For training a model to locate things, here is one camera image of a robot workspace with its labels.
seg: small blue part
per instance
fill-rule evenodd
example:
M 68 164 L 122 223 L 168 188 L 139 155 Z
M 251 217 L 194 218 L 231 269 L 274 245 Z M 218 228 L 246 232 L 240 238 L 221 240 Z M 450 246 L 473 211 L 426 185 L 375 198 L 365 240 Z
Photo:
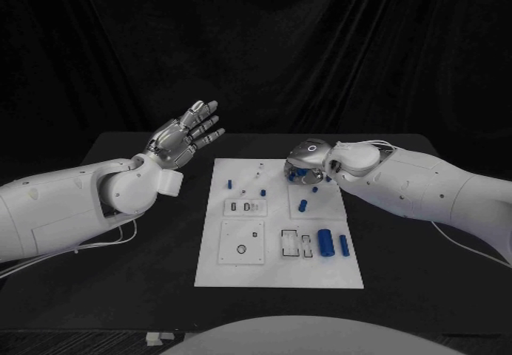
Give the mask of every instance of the small blue part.
M 306 176 L 308 169 L 297 169 L 297 176 Z
M 344 257 L 349 257 L 351 256 L 349 245 L 347 244 L 347 236 L 344 234 L 339 236 L 339 242 L 342 243 Z
M 329 229 L 318 231 L 318 245 L 321 246 L 321 255 L 323 257 L 334 256 L 334 236 Z
M 303 212 L 306 210 L 306 205 L 308 205 L 308 201 L 302 200 L 302 205 L 299 206 L 299 211 Z

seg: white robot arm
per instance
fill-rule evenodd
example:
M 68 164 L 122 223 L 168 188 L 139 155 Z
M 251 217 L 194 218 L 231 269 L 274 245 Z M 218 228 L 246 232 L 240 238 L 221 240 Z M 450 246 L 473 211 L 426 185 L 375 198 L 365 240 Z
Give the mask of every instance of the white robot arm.
M 73 249 L 136 220 L 159 193 L 179 195 L 184 176 L 175 170 L 224 134 L 220 129 L 199 138 L 220 120 L 214 116 L 201 124 L 215 108 L 215 101 L 198 101 L 132 160 L 49 172 L 0 187 L 0 263 Z
M 381 150 L 375 145 L 390 146 Z M 473 174 L 440 158 L 383 141 L 309 139 L 290 152 L 285 175 L 342 190 L 401 217 L 445 223 L 476 235 L 512 264 L 512 183 Z

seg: black curtain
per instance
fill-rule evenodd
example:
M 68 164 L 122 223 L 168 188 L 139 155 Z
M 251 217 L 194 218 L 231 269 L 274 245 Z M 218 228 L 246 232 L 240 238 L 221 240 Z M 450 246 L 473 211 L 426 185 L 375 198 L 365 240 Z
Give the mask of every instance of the black curtain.
M 103 131 L 150 131 L 217 100 L 230 132 L 422 133 L 460 168 L 512 178 L 511 8 L 2 0 L 3 159 L 84 155 Z

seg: black table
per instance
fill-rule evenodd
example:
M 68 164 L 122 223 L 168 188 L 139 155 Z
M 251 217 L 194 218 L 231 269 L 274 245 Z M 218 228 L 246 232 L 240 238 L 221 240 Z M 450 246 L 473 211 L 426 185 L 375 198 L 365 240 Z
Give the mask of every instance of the black table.
M 436 154 L 422 135 L 312 135 L 384 139 Z M 286 158 L 308 135 L 227 134 L 182 169 L 178 197 L 160 196 L 120 246 L 65 254 L 13 275 L 0 291 L 0 329 L 205 331 L 273 315 L 341 317 L 452 334 L 512 331 L 512 271 L 455 246 L 432 224 L 387 213 L 344 193 L 364 290 L 195 288 L 215 158 Z M 150 133 L 100 136 L 84 164 L 132 158 Z M 469 246 L 481 240 L 445 227 Z M 103 238 L 117 239 L 111 231 Z

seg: floor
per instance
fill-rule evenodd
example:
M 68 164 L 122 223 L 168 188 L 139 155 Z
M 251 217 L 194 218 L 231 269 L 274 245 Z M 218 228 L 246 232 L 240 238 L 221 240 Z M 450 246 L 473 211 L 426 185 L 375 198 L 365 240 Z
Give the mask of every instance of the floor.
M 179 344 L 163 340 L 162 346 L 146 346 L 146 333 L 116 331 L 0 332 L 2 355 L 155 355 Z M 468 355 L 511 355 L 512 334 L 494 336 L 458 336 L 417 333 Z

